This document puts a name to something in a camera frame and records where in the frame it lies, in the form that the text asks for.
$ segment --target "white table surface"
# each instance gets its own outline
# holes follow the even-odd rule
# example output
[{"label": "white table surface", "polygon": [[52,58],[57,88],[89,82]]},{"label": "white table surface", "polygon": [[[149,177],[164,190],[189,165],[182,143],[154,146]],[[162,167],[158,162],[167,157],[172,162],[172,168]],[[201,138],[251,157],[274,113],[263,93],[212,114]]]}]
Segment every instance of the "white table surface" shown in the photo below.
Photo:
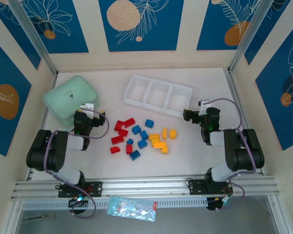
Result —
[{"label": "white table surface", "polygon": [[[67,151],[66,162],[84,173],[86,178],[122,178],[146,176],[177,176],[204,174],[208,168],[217,166],[225,160],[224,147],[207,146],[201,137],[200,126],[186,122],[182,118],[142,109],[123,102],[125,89],[133,74],[150,78],[166,80],[193,88],[189,108],[199,110],[198,101],[208,98],[230,98],[230,90],[223,68],[189,68],[189,69],[138,69],[138,70],[108,70],[82,73],[59,73],[56,86],[61,85],[75,75],[86,79],[98,92],[101,105],[99,111],[105,110],[110,121],[108,134],[98,140],[92,139],[86,151]],[[229,102],[219,101],[212,104],[220,109],[220,128],[236,127],[239,123],[237,111]],[[148,146],[142,150],[137,142],[140,135],[133,135],[131,127],[126,139],[134,140],[134,150],[139,150],[141,156],[132,161],[126,154],[126,142],[117,144],[121,151],[110,153],[111,138],[118,136],[114,131],[117,120],[127,120],[133,117],[142,130],[148,134],[160,134],[164,127],[177,130],[176,139],[168,139],[169,153],[164,155],[159,149]],[[154,121],[154,127],[144,126],[146,119]],[[93,128],[92,136],[100,136],[106,131],[107,125]],[[44,129],[71,130],[64,128],[49,112]],[[50,180],[51,176],[34,170],[32,180]]]}]

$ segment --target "white plastic tray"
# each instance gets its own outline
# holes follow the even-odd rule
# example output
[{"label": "white plastic tray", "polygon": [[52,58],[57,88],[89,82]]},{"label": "white plastic tray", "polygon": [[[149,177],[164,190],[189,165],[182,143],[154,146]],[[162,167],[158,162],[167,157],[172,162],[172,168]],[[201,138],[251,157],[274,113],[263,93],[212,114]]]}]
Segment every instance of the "white plastic tray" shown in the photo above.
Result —
[{"label": "white plastic tray", "polygon": [[192,88],[133,75],[126,88],[124,102],[182,118],[183,110],[189,107],[191,95]]}]

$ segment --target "floor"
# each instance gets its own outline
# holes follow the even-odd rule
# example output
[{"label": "floor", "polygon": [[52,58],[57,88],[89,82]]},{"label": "floor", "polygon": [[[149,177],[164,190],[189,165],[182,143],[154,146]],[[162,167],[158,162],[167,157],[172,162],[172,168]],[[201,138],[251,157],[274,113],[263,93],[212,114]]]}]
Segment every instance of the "floor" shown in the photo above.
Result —
[{"label": "floor", "polygon": [[[55,221],[19,223],[17,234],[277,234],[266,197],[245,197],[218,213],[206,208],[158,209],[155,222],[108,216],[98,210],[91,219],[78,219],[69,211],[52,211]],[[21,218],[49,214],[22,212]]]},{"label": "floor", "polygon": [[[91,140],[87,151],[67,151],[66,161],[77,170],[82,171],[86,178],[123,178],[146,176],[178,176],[204,174],[207,169],[224,161],[224,148],[207,146],[201,138],[199,125],[185,122],[182,118],[146,110],[124,103],[125,89],[133,74],[156,78],[171,83],[184,85],[193,89],[189,108],[199,110],[198,101],[204,98],[230,98],[230,90],[223,68],[191,68],[191,69],[140,69],[140,70],[109,70],[86,73],[60,73],[56,86],[80,75],[97,91],[101,105],[99,111],[105,110],[110,121],[108,134],[99,140]],[[219,108],[220,128],[236,127],[239,122],[235,107],[225,101],[216,102],[212,106]],[[121,152],[111,155],[111,138],[118,134],[113,130],[117,120],[127,120],[133,117],[137,124],[144,127],[147,118],[153,120],[153,129],[148,133],[161,133],[164,127],[177,130],[175,140],[167,140],[168,155],[163,155],[151,146],[140,150],[141,156],[132,161],[126,154],[126,143],[118,146]],[[45,129],[61,129],[70,131],[72,127],[64,128],[49,112]],[[100,136],[106,131],[106,125],[94,128],[93,136]],[[137,149],[139,135],[133,135],[134,149]],[[51,176],[35,171],[32,180],[49,180]]]}]

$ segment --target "mint green container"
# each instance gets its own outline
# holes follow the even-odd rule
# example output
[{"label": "mint green container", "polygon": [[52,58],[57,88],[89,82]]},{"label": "mint green container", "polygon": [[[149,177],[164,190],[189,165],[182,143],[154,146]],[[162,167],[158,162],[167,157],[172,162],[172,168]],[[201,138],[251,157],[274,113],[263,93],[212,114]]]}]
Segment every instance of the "mint green container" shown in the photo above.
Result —
[{"label": "mint green container", "polygon": [[73,125],[74,114],[81,105],[100,105],[97,92],[81,76],[75,76],[59,87],[43,95],[43,102],[64,127]]}]

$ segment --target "purple cable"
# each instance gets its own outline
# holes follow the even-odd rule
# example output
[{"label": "purple cable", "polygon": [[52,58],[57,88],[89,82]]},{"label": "purple cable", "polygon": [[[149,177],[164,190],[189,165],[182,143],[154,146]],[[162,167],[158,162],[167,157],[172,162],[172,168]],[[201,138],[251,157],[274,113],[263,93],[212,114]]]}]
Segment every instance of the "purple cable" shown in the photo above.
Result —
[{"label": "purple cable", "polygon": [[[240,174],[254,174],[256,172],[256,164],[255,164],[255,161],[254,161],[254,157],[253,157],[253,155],[251,153],[251,150],[249,148],[249,145],[247,143],[247,140],[246,140],[245,136],[243,135],[242,131],[239,129],[242,126],[242,113],[241,113],[241,110],[240,110],[239,106],[234,101],[232,101],[232,100],[230,100],[228,98],[217,98],[217,99],[215,99],[213,101],[206,102],[205,104],[210,104],[210,103],[213,103],[215,101],[220,101],[220,100],[229,101],[229,102],[231,102],[232,104],[235,105],[235,107],[236,107],[236,109],[237,109],[237,111],[239,113],[239,117],[240,117],[240,124],[239,124],[239,126],[237,128],[235,128],[235,130],[240,134],[241,139],[243,140],[243,143],[245,145],[245,148],[246,148],[246,150],[247,150],[247,152],[248,152],[248,154],[250,156],[251,162],[252,162],[253,170],[251,172],[249,172],[249,171],[246,171],[246,172],[242,171],[242,172],[239,172],[239,173]],[[239,175],[239,173],[234,173],[233,175],[229,176],[226,180],[230,180],[230,179],[236,177],[237,175]],[[240,185],[238,185],[236,183],[233,183],[231,181],[229,181],[228,183],[231,184],[231,185],[235,185],[235,186],[239,187],[240,189],[242,189],[243,194],[242,194],[241,199],[239,200],[239,201],[241,201],[244,198],[244,196],[245,196],[245,190],[242,188],[242,186],[240,186]]]},{"label": "purple cable", "polygon": [[[99,112],[97,112],[97,111],[94,111],[94,110],[90,110],[90,111],[93,111],[93,112],[95,112],[95,113],[97,113],[97,114],[103,116],[103,117],[106,119],[106,121],[107,121],[107,130],[106,130],[106,132],[105,132],[102,136],[100,136],[100,137],[81,136],[81,135],[75,135],[75,134],[72,134],[73,136],[87,137],[87,138],[92,138],[92,139],[100,139],[100,138],[103,138],[103,137],[107,134],[107,132],[108,132],[108,130],[109,130],[109,121],[108,121],[108,119],[106,118],[106,116],[103,115],[103,114],[101,114],[101,113],[99,113]],[[59,182],[61,182],[61,183],[63,183],[63,184],[66,184],[66,185],[68,185],[68,186],[70,186],[70,187],[72,187],[72,188],[74,188],[74,189],[79,190],[80,192],[82,192],[83,194],[85,194],[87,197],[90,198],[90,200],[93,202],[93,205],[94,205],[94,210],[93,210],[93,212],[92,212],[90,215],[88,215],[88,216],[80,216],[80,215],[76,215],[76,217],[77,217],[77,218],[83,218],[83,219],[91,218],[91,217],[95,214],[95,212],[96,212],[96,210],[97,210],[96,203],[95,203],[94,199],[92,198],[92,196],[91,196],[89,193],[87,193],[85,190],[83,190],[83,189],[77,187],[76,185],[71,184],[71,183],[69,183],[69,182],[66,182],[66,181],[62,180],[61,178],[59,178],[58,176],[52,174],[52,173],[49,172],[48,169],[47,169],[47,158],[48,158],[48,153],[49,153],[49,150],[50,150],[50,146],[51,146],[52,139],[53,139],[54,135],[55,135],[57,132],[58,132],[58,130],[55,130],[55,131],[51,134],[51,136],[50,136],[50,138],[49,138],[49,141],[48,141],[48,144],[47,144],[47,148],[46,148],[46,150],[45,150],[45,154],[44,154],[44,159],[43,159],[43,169],[44,169],[44,171],[45,171],[46,173],[48,173],[49,175],[52,175],[52,176],[53,176],[56,180],[58,180]],[[71,209],[71,213],[72,213],[72,214],[74,214],[74,208],[75,208],[75,206],[76,206],[78,203],[79,203],[79,202],[76,202],[76,203],[72,206],[72,209]]]}]

